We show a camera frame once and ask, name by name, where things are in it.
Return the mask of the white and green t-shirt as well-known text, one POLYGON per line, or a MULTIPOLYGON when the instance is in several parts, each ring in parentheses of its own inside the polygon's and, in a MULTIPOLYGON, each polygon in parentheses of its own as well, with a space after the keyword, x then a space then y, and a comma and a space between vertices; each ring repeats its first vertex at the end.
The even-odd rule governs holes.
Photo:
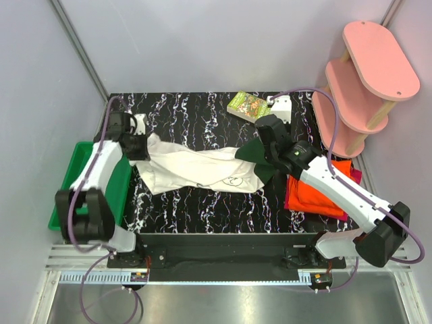
POLYGON ((137 168, 153 195, 187 186, 249 194, 263 188, 276 173, 275 167, 264 158, 259 138, 253 138, 240 148, 194 151, 151 134, 148 152, 148 161, 130 164, 137 168))

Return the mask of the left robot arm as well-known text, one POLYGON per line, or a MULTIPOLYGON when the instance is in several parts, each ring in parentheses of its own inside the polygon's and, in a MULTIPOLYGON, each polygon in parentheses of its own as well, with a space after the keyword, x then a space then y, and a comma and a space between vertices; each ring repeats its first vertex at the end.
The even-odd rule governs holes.
POLYGON ((146 251, 136 234, 116 224, 106 191, 112 173, 123 161, 148 161, 146 114, 112 113, 93 139, 84 169, 68 189, 58 190, 55 207, 63 239, 81 252, 98 247, 116 254, 131 267, 139 267, 146 251))

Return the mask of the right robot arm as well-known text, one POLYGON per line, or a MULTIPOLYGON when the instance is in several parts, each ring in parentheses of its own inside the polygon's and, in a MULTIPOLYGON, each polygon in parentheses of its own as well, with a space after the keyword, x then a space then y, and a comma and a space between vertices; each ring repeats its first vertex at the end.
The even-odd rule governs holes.
POLYGON ((274 114, 259 118, 255 127, 268 163, 326 196, 358 226, 356 230, 317 235, 315 245, 306 251, 310 265, 319 268, 335 257, 361 257, 374 267, 384 267, 392 260, 408 236, 407 205, 392 205, 378 198, 335 169, 310 143, 294 142, 274 114))

